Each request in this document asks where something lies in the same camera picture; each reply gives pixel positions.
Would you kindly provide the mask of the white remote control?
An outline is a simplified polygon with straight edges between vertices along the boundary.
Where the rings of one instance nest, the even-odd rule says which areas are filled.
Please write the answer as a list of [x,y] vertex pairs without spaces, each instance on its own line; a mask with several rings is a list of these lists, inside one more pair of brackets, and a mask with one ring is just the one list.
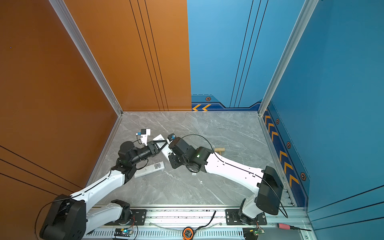
[[165,139],[162,135],[158,135],[155,138],[153,138],[153,141],[163,141],[163,142],[156,143],[156,145],[158,148],[163,147],[161,153],[165,156],[166,160],[169,162],[169,156],[173,152],[169,148],[168,140]]

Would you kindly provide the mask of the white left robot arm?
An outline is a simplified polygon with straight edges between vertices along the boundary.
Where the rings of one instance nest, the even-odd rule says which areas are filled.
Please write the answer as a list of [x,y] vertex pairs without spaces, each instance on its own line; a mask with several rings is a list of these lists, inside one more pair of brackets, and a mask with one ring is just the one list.
[[113,190],[123,186],[135,175],[137,164],[155,157],[167,145],[166,140],[155,140],[138,148],[134,142],[121,144],[116,165],[109,173],[88,187],[69,196],[59,195],[48,205],[50,209],[36,237],[43,240],[80,240],[94,229],[116,220],[130,220],[130,205],[113,201],[98,210],[92,208]]

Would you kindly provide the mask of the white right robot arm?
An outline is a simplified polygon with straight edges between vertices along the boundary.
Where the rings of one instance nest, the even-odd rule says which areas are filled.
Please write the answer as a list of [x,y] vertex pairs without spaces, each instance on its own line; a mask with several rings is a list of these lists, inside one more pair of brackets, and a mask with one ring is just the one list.
[[279,214],[284,185],[274,168],[266,166],[260,169],[242,165],[217,154],[213,148],[195,149],[174,134],[168,136],[167,142],[171,151],[169,161],[174,169],[185,166],[193,174],[203,172],[218,175],[253,193],[243,199],[238,211],[243,224],[254,225],[265,214]]

